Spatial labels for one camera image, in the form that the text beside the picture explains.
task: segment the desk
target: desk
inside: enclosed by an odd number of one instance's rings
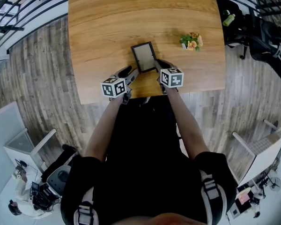
[[[103,101],[100,82],[136,68],[131,46],[151,41],[157,58],[185,73],[180,92],[225,87],[225,49],[216,0],[69,0],[69,39],[81,104]],[[180,36],[198,32],[201,52],[183,50]],[[161,95],[155,71],[131,84],[132,97]]]

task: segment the wood grain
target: wood grain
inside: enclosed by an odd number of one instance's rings
[[[201,52],[183,50],[180,36],[199,32]],[[185,73],[181,92],[225,87],[225,54],[216,0],[69,0],[69,36],[81,104],[106,99],[100,82],[127,65],[131,46],[151,41],[157,58]],[[143,74],[132,96],[161,95],[157,74]]]
[[[242,53],[242,47],[226,47],[226,89],[181,93],[209,149],[224,153],[239,178],[252,157],[232,132],[249,143],[270,133],[263,119],[278,120],[281,126],[281,79],[269,65],[250,55],[241,60]],[[48,164],[64,143],[81,153],[86,148],[108,103],[79,102],[66,17],[20,41],[0,66],[0,107],[13,101],[18,103],[34,144],[52,128],[57,129],[55,141],[42,150]]]

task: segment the green bottle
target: green bottle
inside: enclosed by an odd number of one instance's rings
[[[235,15],[234,14],[231,14],[227,17],[227,19],[225,21],[223,21],[223,25],[225,27],[228,27],[235,19]]]

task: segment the black picture frame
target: black picture frame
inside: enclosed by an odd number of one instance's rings
[[[157,71],[156,67],[152,67],[152,68],[149,68],[149,69],[144,70],[144,71],[141,70],[141,67],[140,67],[140,64],[139,64],[139,60],[137,59],[137,56],[136,56],[136,53],[135,53],[134,49],[135,49],[136,47],[144,46],[144,45],[147,45],[147,44],[149,44],[149,46],[150,46],[150,49],[151,49],[152,56],[153,56],[154,60],[157,60],[151,42],[146,42],[146,43],[138,44],[138,45],[135,45],[135,46],[132,46],[132,47],[131,47],[131,50],[132,50],[132,53],[133,53],[133,56],[134,56],[134,59],[135,59],[137,68],[138,68],[138,70],[139,70],[140,73],[145,73],[145,72],[148,72],[148,71],[151,71],[151,70],[154,70],[154,69]]]

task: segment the person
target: person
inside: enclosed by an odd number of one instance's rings
[[[71,168],[61,200],[66,225],[202,225],[216,224],[216,213],[225,216],[236,197],[226,157],[209,151],[178,91],[165,89],[167,96],[148,102],[109,102]],[[217,195],[202,182],[204,173]],[[206,198],[216,198],[219,211],[207,210]]]
[[[62,166],[77,150],[69,145],[64,144],[62,146],[63,152],[53,162],[42,174],[41,181],[46,182],[47,178],[60,166]],[[27,177],[24,172],[21,173],[21,179],[18,182],[18,185],[15,189],[15,202],[13,200],[9,201],[8,209],[15,215],[19,216],[24,214],[34,219],[41,219],[51,214],[51,212],[43,211],[41,209],[36,210],[30,199],[30,189],[25,190],[27,183]]]

